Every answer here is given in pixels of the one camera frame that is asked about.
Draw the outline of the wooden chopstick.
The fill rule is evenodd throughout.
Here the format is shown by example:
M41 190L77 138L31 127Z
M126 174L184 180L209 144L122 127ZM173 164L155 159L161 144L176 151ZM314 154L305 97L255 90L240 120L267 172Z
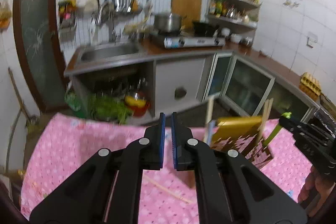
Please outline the wooden chopstick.
M207 143L208 137L208 123L213 119L213 108L214 108L214 96L209 96L208 103L207 103L207 112L206 112L206 120L205 120L205 135L203 141Z
M263 112L262 112L262 122L260 126L260 133L263 133L265 124L270 116L270 111L272 110L273 98L267 99L264 103Z
M155 185L157 188L159 188L160 190L166 192L167 194L173 196L174 198L178 199L178 200L181 200L185 203L188 203L188 204L195 204L196 202L193 201L193 200L189 200L179 194L176 194L174 192L172 192L171 190L169 190L168 188L165 188L164 186L162 186L161 184L159 184L158 182L156 182L155 180L153 180L152 178L150 178L149 176L147 175L143 175L143 178L145 180L147 180L148 182L150 182L151 184Z
M269 118L270 110L272 108L272 103L273 103L273 99L267 99L264 102L264 107L263 107L263 110L262 110L262 120L261 120L260 127L258 129L258 136L257 136L257 140L256 140L257 143L261 140L261 137L263 135L264 127L265 127L266 121Z

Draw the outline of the blue plastic spoon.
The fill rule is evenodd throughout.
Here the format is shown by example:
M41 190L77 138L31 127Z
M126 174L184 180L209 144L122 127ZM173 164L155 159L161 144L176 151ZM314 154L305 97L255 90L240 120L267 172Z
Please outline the blue plastic spoon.
M211 144L211 139L213 137L215 127L216 127L216 120L211 120L208 123L208 137L207 137L207 144L208 145Z

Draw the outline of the kitchen counter with cabinets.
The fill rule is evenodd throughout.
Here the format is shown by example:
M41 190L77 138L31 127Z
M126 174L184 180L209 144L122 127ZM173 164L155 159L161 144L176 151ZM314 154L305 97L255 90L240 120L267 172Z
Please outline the kitchen counter with cabinets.
M299 89L300 77L276 61L237 45L221 48L165 50L150 41L139 43L142 53L89 63L77 61L80 47L65 69L75 93L87 110L88 97L95 93L122 92L126 86L141 91L150 101L142 117L129 117L127 124L141 125L161 113L187 112L205 122L209 96L216 100L218 114L253 116L273 98L271 117L291 112L309 121L319 104Z

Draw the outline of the steel kitchen sink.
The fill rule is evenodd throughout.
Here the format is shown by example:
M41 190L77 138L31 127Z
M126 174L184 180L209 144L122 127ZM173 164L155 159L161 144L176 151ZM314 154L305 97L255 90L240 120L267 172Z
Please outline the steel kitchen sink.
M138 43L110 43L81 50L77 61L89 63L142 52L143 48Z

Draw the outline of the chrome kitchen faucet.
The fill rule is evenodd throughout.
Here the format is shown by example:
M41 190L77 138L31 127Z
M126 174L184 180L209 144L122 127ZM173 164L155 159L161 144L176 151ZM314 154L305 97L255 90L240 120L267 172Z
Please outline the chrome kitchen faucet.
M94 16L94 24L96 27L101 28L104 24L109 28L109 40L108 42L116 42L117 35L115 31L115 20L114 20L114 5L105 1L98 8Z

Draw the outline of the foil covered tray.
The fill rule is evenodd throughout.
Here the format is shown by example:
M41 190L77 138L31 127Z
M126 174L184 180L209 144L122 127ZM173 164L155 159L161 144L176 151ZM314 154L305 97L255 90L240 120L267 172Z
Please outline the foil covered tray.
M325 110L323 107L316 110L314 113L315 118L317 118L323 127L335 137L336 123L335 119Z

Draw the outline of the yellow perforated utensil holder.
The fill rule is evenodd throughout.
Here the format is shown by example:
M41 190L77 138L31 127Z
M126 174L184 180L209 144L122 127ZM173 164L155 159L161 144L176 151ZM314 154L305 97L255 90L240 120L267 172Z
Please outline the yellow perforated utensil holder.
M217 151L238 151L258 169L262 169L273 155L260 131L263 120L261 116L225 117L217 119L217 130L211 137L210 147Z

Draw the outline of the yellow egg tray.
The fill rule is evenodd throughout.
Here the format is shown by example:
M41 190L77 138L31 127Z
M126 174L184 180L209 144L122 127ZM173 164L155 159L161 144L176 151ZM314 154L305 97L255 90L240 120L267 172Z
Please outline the yellow egg tray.
M301 75L299 88L314 101L319 98L322 91L319 80L308 72Z

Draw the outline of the pink floral tablecloth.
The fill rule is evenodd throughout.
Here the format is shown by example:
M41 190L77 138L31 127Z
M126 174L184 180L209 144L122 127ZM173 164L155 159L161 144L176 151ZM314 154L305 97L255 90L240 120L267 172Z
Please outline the pink floral tablecloth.
M118 126L56 114L48 123L30 157L21 190L21 213L29 217L33 209L100 148L125 148L142 137L143 127ZM288 196L296 200L310 172L311 164L294 146L289 132L281 130L269 149L273 159L262 168ZM165 158L159 171L147 175L165 188L195 204L188 204L160 190L143 178L139 223L198 223L196 191L187 186L191 177L173 168L171 129L165 132Z

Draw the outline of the green leafy vegetables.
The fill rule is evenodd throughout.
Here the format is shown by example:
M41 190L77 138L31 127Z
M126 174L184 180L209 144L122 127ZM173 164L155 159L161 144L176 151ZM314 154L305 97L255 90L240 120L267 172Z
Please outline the green leafy vegetables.
M64 100L78 118L126 124L127 118L133 115L133 111L122 100L104 93L89 95L87 110L84 110L84 104L80 102L73 88L66 91Z

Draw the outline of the red yellow bowl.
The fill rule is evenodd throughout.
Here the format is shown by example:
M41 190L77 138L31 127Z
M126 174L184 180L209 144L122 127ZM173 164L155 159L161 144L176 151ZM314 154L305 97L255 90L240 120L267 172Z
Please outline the red yellow bowl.
M134 117L142 117L150 108L150 101L139 92L128 92L124 98L125 105L133 112Z

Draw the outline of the stacked white bowls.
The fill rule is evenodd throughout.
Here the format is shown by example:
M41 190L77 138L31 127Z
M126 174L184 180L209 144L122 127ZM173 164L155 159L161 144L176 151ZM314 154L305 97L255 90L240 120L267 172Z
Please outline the stacked white bowls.
M244 47L251 47L253 44L253 38L242 34L233 33L229 28L222 28L219 32L227 42L240 44Z

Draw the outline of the corner shelf with bottles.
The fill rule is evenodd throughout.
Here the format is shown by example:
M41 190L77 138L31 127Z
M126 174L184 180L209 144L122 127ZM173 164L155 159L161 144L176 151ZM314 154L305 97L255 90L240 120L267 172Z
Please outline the corner shelf with bottles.
M232 32L256 31L260 7L249 0L207 0L206 19Z

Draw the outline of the steel gas stove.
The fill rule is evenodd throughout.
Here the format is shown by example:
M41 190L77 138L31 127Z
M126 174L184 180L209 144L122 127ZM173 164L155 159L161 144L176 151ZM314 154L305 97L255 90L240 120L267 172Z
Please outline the steel gas stove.
M166 48L196 48L196 47L224 47L226 45L225 38L209 38L194 36L165 36L160 34L150 34L150 41Z

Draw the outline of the black wok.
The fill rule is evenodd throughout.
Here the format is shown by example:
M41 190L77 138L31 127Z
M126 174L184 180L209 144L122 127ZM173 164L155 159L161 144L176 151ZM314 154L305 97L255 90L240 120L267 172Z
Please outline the black wok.
M219 25L212 25L206 22L193 21L194 36L213 37Z

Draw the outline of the steel cooking pot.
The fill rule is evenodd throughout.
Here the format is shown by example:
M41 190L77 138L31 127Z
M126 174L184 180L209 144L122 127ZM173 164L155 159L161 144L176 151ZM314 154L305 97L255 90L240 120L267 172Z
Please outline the steel cooking pot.
M154 14L153 26L164 33L179 32L182 27L183 17L170 12L161 12Z

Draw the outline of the rectangular wooden cutting board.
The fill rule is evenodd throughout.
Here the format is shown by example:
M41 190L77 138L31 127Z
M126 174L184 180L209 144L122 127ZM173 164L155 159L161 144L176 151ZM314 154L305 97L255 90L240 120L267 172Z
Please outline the rectangular wooden cutting board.
M193 21L201 18L202 0L171 0L171 12L182 17L185 30L193 29Z

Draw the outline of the hanging yellow bag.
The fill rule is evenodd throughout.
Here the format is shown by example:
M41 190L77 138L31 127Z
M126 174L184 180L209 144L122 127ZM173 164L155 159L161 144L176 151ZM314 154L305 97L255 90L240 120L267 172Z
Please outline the hanging yellow bag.
M0 29L7 30L13 14L9 5L9 0L1 0L0 6Z

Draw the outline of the dark wooden glass door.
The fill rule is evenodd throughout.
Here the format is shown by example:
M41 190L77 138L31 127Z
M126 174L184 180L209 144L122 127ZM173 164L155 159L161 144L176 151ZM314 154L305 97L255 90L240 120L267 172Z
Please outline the dark wooden glass door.
M64 77L56 0L13 0L13 30L21 70L40 112L66 109L68 78Z

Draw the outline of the white wall switch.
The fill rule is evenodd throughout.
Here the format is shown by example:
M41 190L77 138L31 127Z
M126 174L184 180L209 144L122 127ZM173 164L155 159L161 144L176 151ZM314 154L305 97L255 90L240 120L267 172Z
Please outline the white wall switch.
M314 46L318 43L318 36L308 32L307 34L307 40L306 40L306 45L310 48L314 48Z

